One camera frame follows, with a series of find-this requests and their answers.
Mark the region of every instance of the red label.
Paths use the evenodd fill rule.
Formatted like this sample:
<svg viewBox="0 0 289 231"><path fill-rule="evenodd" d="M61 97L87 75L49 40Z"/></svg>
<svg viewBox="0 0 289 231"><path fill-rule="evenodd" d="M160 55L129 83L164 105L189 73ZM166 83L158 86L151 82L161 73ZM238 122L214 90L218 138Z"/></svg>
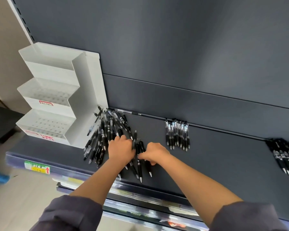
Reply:
<svg viewBox="0 0 289 231"><path fill-rule="evenodd" d="M47 136L47 135L40 135L40 136L42 136L43 139L54 141L54 138L51 136Z"/></svg>
<svg viewBox="0 0 289 231"><path fill-rule="evenodd" d="M32 132L32 131L26 131L28 134L35 134L35 135L39 135L38 133Z"/></svg>
<svg viewBox="0 0 289 231"><path fill-rule="evenodd" d="M39 103L40 104L46 104L46 105L54 106L53 103L50 103L50 102L47 102L47 101L39 100Z"/></svg>

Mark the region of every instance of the beige wall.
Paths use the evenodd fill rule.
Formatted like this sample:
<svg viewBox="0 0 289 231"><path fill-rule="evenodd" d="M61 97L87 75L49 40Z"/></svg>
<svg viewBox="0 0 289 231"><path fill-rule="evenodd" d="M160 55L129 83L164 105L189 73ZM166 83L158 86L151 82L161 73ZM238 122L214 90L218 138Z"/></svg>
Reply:
<svg viewBox="0 0 289 231"><path fill-rule="evenodd" d="M7 0L0 0L0 99L10 109L26 113L30 106L17 91L17 87L33 76L19 49L30 43Z"/></svg>

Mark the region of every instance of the forearm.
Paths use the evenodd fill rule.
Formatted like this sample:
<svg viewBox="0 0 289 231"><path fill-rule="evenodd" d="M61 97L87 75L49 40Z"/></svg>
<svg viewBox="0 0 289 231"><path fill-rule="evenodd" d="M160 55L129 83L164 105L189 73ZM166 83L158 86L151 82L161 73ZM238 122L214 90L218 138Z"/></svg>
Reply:
<svg viewBox="0 0 289 231"><path fill-rule="evenodd" d="M177 183L207 226L211 225L214 216L222 206L242 201L220 183L189 167L170 154L162 155L158 164Z"/></svg>
<svg viewBox="0 0 289 231"><path fill-rule="evenodd" d="M113 182L123 168L123 163L108 159L97 172L70 195L87 197L103 205Z"/></svg>

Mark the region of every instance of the sleeve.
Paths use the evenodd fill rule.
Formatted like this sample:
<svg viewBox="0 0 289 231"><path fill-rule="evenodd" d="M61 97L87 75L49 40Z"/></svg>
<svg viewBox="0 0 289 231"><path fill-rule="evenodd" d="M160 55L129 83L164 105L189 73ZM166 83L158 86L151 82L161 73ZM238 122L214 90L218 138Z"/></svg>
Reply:
<svg viewBox="0 0 289 231"><path fill-rule="evenodd" d="M271 204L236 202L223 206L215 215L210 231L287 231Z"/></svg>
<svg viewBox="0 0 289 231"><path fill-rule="evenodd" d="M102 206L89 198L63 195L51 201L30 231L94 231Z"/></svg>

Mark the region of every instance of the pile of pens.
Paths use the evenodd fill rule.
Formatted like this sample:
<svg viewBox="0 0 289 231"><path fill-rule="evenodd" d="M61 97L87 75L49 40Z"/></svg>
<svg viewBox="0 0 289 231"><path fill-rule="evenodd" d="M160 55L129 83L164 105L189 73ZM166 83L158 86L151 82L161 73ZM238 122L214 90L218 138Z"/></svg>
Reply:
<svg viewBox="0 0 289 231"><path fill-rule="evenodd" d="M289 175L289 142L284 139L270 139L266 141L279 167Z"/></svg>
<svg viewBox="0 0 289 231"><path fill-rule="evenodd" d="M121 137L123 135L123 130L125 130L131 140L132 149L136 150L136 154L140 154L145 151L145 146L141 140L137 139L137 131L134 132L132 136L131 128L127 123L127 119L124 113L119 113L115 110L107 109L104 111L100 109L99 114L96 114L97 119L95 124L90 128L89 133L96 128L90 140L87 142L84 148L84 158L85 161L89 158L89 164L95 159L97 167L99 168L103 162L105 152L108 148L108 144L111 140L115 139L115 136ZM137 169L136 170L133 160L131 160L126 166L126 169L130 169L135 177L142 182L142 164L144 163L148 173L152 177L151 164L149 161L143 161L137 159Z"/></svg>
<svg viewBox="0 0 289 231"><path fill-rule="evenodd" d="M183 151L188 151L190 148L188 136L187 122L179 121L176 119L165 120L166 129L166 144L170 150L174 150L174 146L180 147Z"/></svg>

